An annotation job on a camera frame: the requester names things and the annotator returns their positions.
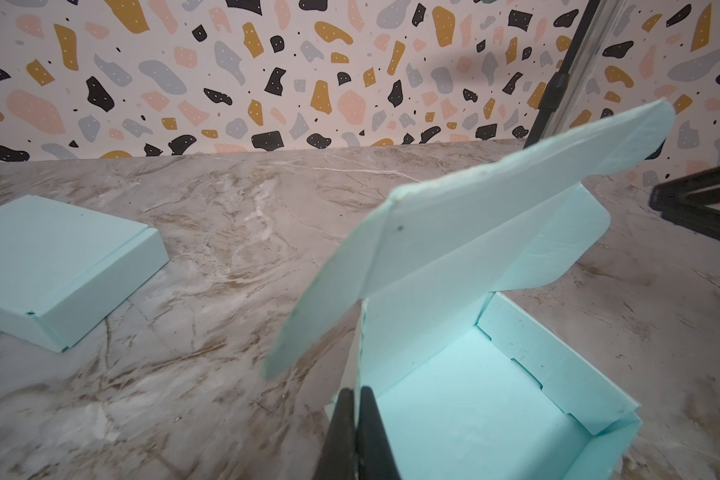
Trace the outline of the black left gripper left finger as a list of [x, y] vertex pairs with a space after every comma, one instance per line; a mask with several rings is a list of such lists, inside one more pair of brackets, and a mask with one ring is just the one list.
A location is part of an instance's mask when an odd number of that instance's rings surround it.
[[313, 480], [353, 480], [356, 478], [354, 392], [343, 388], [332, 414]]

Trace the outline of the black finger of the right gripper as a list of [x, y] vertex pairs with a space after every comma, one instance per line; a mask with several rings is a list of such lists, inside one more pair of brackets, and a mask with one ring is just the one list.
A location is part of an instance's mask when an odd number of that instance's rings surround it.
[[649, 206], [662, 219], [720, 241], [720, 166], [653, 187]]

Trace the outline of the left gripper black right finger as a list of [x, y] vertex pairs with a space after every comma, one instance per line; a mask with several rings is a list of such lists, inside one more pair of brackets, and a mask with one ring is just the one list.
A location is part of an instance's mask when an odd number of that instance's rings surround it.
[[360, 480], [401, 479], [373, 390], [368, 386], [360, 390], [356, 450]]

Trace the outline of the mint paper box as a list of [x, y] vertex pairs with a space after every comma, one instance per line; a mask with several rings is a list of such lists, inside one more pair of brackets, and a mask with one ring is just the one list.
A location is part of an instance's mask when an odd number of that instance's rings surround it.
[[556, 281], [600, 239], [610, 216], [584, 180], [644, 160], [674, 119], [658, 100], [396, 188], [301, 296], [264, 376], [359, 306], [345, 376], [374, 392], [403, 478], [609, 478], [638, 403], [509, 293]]
[[169, 261], [157, 229], [26, 195], [0, 206], [0, 331], [60, 353]]

